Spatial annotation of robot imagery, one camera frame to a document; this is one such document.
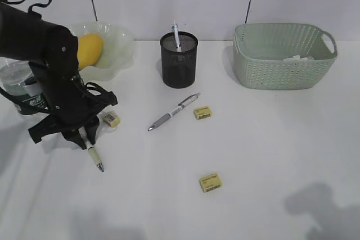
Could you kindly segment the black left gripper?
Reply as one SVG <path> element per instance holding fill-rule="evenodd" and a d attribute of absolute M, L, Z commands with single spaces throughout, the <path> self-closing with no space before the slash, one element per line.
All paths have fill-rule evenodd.
<path fill-rule="evenodd" d="M 29 129 L 34 143 L 39 143 L 47 135 L 61 133 L 67 141 L 86 150 L 87 146 L 79 129 L 83 127 L 87 139 L 95 145 L 100 125 L 98 114 L 105 107 L 118 104 L 113 92 L 108 92 L 95 83 L 83 85 L 79 82 L 65 82 L 46 86 L 43 91 L 52 112 Z"/>

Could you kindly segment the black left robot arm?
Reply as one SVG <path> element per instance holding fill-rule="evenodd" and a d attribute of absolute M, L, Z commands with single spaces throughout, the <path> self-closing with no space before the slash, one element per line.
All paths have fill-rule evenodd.
<path fill-rule="evenodd" d="M 82 80 L 77 53 L 78 39 L 68 28 L 1 3 L 1 56 L 28 62 L 48 104 L 47 108 L 31 106 L 1 90 L 1 95 L 11 102 L 47 114 L 28 130 L 34 143 L 61 133 L 84 150 L 87 146 L 80 128 L 94 144 L 100 124 L 98 114 L 118 103 L 113 92 Z"/>

